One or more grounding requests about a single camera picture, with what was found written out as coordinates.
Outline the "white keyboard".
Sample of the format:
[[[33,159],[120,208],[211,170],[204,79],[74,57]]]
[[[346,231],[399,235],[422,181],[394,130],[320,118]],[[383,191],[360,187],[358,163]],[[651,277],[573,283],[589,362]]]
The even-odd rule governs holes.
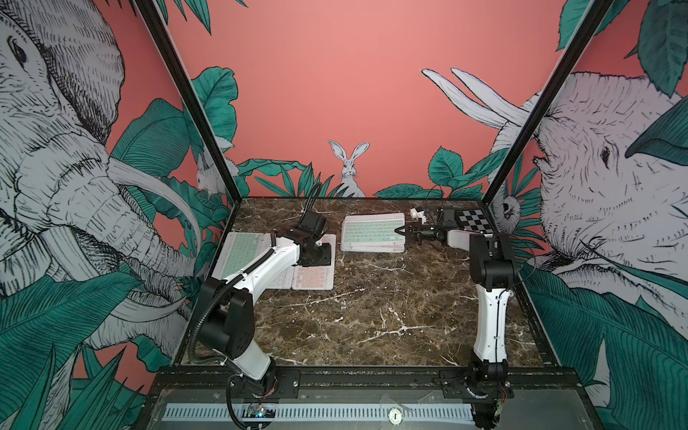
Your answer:
[[[270,245],[271,235],[269,233],[262,234],[258,241],[258,249],[255,253],[255,257],[262,255]],[[297,266],[289,266],[267,287],[268,290],[291,290],[294,287],[296,274]]]

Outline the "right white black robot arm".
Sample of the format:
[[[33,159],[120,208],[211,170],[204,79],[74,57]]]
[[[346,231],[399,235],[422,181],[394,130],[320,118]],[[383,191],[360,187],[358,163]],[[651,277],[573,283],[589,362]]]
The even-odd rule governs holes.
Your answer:
[[[466,391],[480,400],[507,398],[505,326],[509,297],[518,277],[508,236],[464,229],[440,231],[420,221],[394,232],[419,243],[444,238],[449,247],[469,253],[469,274],[478,292],[478,329],[464,376]]]

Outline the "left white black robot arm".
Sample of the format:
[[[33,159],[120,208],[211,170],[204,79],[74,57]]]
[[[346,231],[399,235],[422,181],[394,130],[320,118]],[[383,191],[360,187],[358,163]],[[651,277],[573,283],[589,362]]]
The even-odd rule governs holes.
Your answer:
[[[294,241],[271,236],[270,245],[250,263],[202,284],[190,322],[186,354],[190,363],[219,361],[257,382],[272,377],[274,360],[254,340],[254,306],[289,268],[333,268],[331,235]]]

